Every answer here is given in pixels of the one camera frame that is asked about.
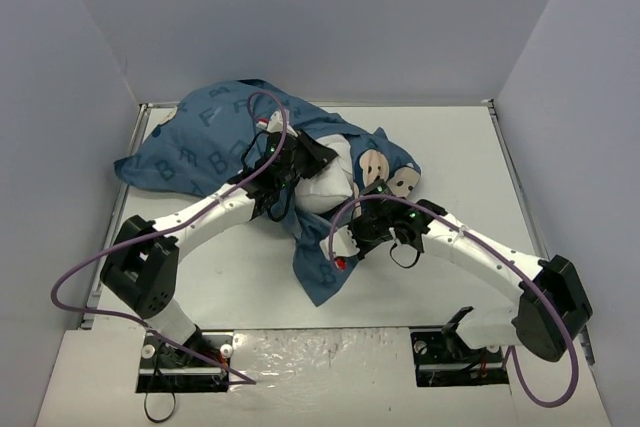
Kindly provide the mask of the white pillow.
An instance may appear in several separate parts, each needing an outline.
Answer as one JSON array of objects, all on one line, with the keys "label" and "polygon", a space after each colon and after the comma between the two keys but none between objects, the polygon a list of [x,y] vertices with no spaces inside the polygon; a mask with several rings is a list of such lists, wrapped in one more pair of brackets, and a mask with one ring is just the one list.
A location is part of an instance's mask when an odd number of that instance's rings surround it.
[{"label": "white pillow", "polygon": [[342,135],[328,135],[317,140],[333,150],[337,157],[311,179],[301,179],[295,188],[295,205],[313,214],[323,214],[352,197],[353,165],[351,145]]}]

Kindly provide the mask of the blue letter print pillowcase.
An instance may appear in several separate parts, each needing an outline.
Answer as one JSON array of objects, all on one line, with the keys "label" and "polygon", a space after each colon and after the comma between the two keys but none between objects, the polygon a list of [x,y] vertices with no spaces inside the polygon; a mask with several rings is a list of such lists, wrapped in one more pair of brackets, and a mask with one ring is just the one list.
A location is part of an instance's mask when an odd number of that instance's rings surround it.
[{"label": "blue letter print pillowcase", "polygon": [[[259,159],[265,141],[249,145],[257,132],[255,121],[269,118],[280,106],[288,110],[290,125],[314,140],[328,135],[348,140],[354,190],[348,200],[377,180],[402,198],[418,185],[420,166],[383,128],[368,132],[337,113],[259,79],[220,82],[189,93],[153,128],[135,154],[115,161],[115,174],[142,190],[206,197],[219,190],[244,163]],[[282,226],[295,239],[293,271],[316,306],[342,288],[358,263],[355,258],[348,259],[347,269],[341,272],[330,265],[319,246],[329,234],[333,212],[342,204],[313,214],[298,209],[293,194],[290,205],[284,198],[277,205],[287,211]]]}]

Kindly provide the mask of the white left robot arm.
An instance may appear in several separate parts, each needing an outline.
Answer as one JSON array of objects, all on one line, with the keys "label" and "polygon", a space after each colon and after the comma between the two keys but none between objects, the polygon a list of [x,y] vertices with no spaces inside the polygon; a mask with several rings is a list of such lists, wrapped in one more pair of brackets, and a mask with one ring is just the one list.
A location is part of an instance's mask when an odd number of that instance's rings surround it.
[{"label": "white left robot arm", "polygon": [[202,334],[174,299],[178,266],[193,250],[236,225],[266,213],[281,198],[292,203],[296,185],[325,170],[338,154],[300,131],[271,133],[264,154],[201,201],[155,220],[127,219],[110,249],[100,279],[143,322],[165,338],[165,353],[179,365],[195,362]]}]

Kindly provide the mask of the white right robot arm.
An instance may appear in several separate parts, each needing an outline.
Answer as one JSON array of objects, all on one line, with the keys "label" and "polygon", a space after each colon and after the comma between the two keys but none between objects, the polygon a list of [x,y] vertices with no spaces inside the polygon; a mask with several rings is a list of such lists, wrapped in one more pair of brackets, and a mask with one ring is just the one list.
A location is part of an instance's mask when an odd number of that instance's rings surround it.
[{"label": "white right robot arm", "polygon": [[502,294],[508,307],[465,306],[442,327],[446,353],[459,361],[490,347],[519,345],[559,361],[593,315],[573,263],[547,260],[504,246],[426,199],[400,201],[378,181],[364,192],[359,216],[334,235],[338,257],[364,258],[383,243],[443,259]]}]

